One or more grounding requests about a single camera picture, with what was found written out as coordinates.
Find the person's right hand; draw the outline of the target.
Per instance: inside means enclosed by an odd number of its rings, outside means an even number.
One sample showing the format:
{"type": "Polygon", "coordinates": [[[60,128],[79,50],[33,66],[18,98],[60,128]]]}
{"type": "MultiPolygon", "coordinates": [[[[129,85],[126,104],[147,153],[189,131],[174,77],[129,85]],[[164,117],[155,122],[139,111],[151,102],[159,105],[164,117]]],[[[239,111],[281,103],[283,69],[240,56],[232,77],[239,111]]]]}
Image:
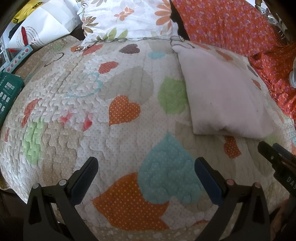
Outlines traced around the person's right hand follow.
{"type": "Polygon", "coordinates": [[[271,213],[270,240],[275,240],[276,235],[287,224],[287,220],[294,207],[295,204],[293,202],[290,203],[290,200],[286,199],[271,213]]]}

